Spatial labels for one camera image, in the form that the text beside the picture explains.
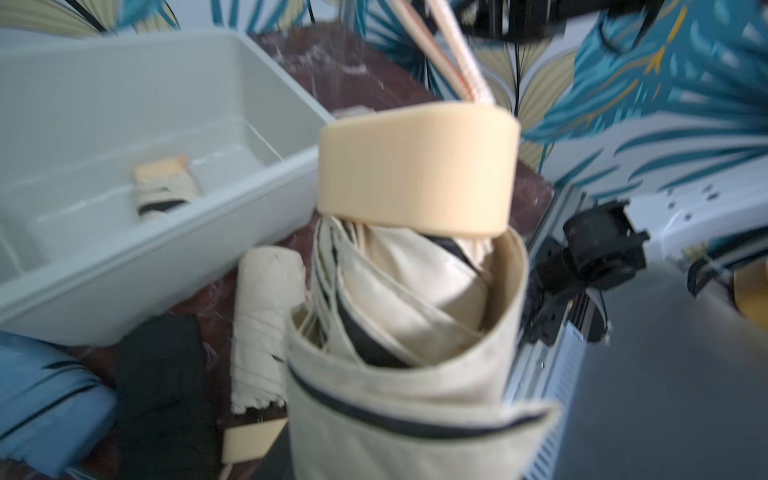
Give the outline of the white plastic storage box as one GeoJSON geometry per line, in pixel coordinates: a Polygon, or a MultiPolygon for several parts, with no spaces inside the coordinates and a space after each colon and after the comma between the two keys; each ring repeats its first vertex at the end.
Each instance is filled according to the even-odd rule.
{"type": "Polygon", "coordinates": [[[1,56],[1,328],[107,346],[302,227],[331,114],[228,30],[1,56]]]}

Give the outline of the beige umbrella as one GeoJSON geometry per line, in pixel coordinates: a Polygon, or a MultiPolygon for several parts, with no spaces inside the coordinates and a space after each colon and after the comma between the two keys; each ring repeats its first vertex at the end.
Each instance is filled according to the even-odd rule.
{"type": "Polygon", "coordinates": [[[249,250],[237,276],[230,362],[231,412],[284,407],[285,332],[305,300],[301,255],[278,246],[249,250]]]}
{"type": "Polygon", "coordinates": [[[520,125],[450,5],[391,10],[459,98],[321,132],[311,294],[288,327],[297,479],[521,479],[558,420],[509,402],[529,279],[510,227],[520,125]]]}

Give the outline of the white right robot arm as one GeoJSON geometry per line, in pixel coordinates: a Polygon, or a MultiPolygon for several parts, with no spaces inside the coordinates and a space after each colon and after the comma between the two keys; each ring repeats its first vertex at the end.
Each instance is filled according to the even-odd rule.
{"type": "Polygon", "coordinates": [[[668,188],[606,202],[568,186],[533,243],[537,257],[523,338],[553,345],[566,301],[627,283],[686,247],[766,223],[767,190],[757,184],[730,182],[692,193],[668,188]]]}

